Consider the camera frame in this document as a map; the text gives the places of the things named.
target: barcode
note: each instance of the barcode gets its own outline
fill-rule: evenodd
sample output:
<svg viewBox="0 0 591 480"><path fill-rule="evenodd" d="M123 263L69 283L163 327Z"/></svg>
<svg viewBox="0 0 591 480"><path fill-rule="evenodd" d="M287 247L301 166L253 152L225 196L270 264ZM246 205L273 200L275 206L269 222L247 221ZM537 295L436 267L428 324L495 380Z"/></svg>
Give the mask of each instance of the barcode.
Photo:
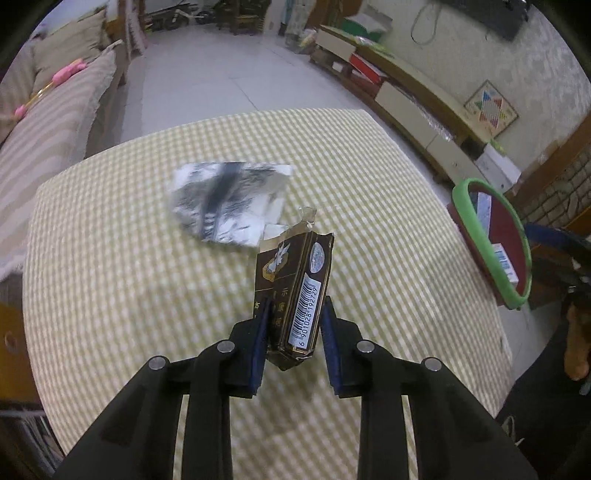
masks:
<svg viewBox="0 0 591 480"><path fill-rule="evenodd" d="M515 272L511 260L509 260L509 256L505 252L503 246L501 244L492 244L492 248L497 260L501 263L501 267L503 267L505 274L509 278L509 282L518 283L519 278L517 277L517 273Z"/></svg>
<svg viewBox="0 0 591 480"><path fill-rule="evenodd" d="M294 321L288 343L296 348L306 349L314 323L314 314L322 283L304 273L300 297L295 307Z"/></svg>
<svg viewBox="0 0 591 480"><path fill-rule="evenodd" d="M507 261L507 257L505 256L504 252L495 252L496 257L499 259L499 262L501 262L501 267L503 267L503 270L509 270L511 267L509 266L509 262Z"/></svg>

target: tiled floor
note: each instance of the tiled floor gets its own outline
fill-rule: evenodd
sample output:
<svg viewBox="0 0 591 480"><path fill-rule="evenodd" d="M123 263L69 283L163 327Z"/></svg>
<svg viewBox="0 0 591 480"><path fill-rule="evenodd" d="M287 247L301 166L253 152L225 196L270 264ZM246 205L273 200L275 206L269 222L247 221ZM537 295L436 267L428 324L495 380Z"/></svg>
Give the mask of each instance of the tiled floor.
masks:
<svg viewBox="0 0 591 480"><path fill-rule="evenodd" d="M127 84L113 107L108 146L159 130L231 113L284 108L362 108L404 150L443 203L447 188L432 181L427 164L397 132L387 127L331 75L308 57L284 48L276 36L234 36L213 26L180 28L149 36L144 57L135 58ZM500 309L514 374L535 360L554 331L557 305L530 312Z"/></svg>

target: table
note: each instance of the table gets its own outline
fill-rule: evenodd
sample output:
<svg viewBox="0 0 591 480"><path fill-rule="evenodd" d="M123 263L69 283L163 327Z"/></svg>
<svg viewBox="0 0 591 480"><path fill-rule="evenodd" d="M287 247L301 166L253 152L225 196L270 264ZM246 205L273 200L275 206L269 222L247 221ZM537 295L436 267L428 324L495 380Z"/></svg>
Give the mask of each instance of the table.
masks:
<svg viewBox="0 0 591 480"><path fill-rule="evenodd" d="M148 358L195 356L250 316L256 252L201 243L169 211L174 169L215 160L293 165L281 221L312 205L335 233L338 315L394 355L440 357L496 414L512 375L492 291L397 144L364 111L255 112L132 140L37 192L25 330L66 452ZM360 402L333 395L320 345L287 372L267 363L257 397L230 409L235 478L355 477Z"/></svg>

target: wall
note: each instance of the wall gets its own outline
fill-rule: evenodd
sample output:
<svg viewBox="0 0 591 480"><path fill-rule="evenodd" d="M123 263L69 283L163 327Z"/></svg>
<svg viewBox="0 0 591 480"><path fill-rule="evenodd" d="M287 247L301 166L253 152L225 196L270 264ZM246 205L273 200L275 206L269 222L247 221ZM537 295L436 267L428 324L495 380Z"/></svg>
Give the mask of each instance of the wall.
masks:
<svg viewBox="0 0 591 480"><path fill-rule="evenodd" d="M71 20L75 20L104 4L108 4L107 20L117 18L118 0L63 0L57 7L49 12L41 22L41 25L44 25L49 32L53 32Z"/></svg>
<svg viewBox="0 0 591 480"><path fill-rule="evenodd" d="M434 41L413 42L411 26L426 0L369 0L393 18L384 43L465 103L486 80L509 100L519 118L497 140L521 169L554 139L567 137L591 105L591 84L574 55L544 15L532 7L530 20L507 42L487 28L444 6ZM433 31L435 7L427 7L414 37Z"/></svg>

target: metal screw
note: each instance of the metal screw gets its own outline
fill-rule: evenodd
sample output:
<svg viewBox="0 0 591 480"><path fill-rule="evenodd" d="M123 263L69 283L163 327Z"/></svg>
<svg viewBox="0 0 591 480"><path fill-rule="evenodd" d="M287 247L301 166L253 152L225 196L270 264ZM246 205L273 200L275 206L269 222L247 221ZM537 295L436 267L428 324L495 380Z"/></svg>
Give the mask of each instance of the metal screw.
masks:
<svg viewBox="0 0 591 480"><path fill-rule="evenodd" d="M357 350L361 353L371 353L375 349L375 345L369 340L360 340L357 342Z"/></svg>
<svg viewBox="0 0 591 480"><path fill-rule="evenodd" d="M230 353L235 347L236 345L231 340L223 340L218 343L217 351L220 353Z"/></svg>
<svg viewBox="0 0 591 480"><path fill-rule="evenodd" d="M153 356L148 362L152 370L160 370L164 365L166 365L166 359L163 356Z"/></svg>
<svg viewBox="0 0 591 480"><path fill-rule="evenodd" d="M441 360L435 358L434 356L430 356L425 360L425 367L427 368L427 370L430 370L431 372L440 371L442 366L443 365L441 364Z"/></svg>

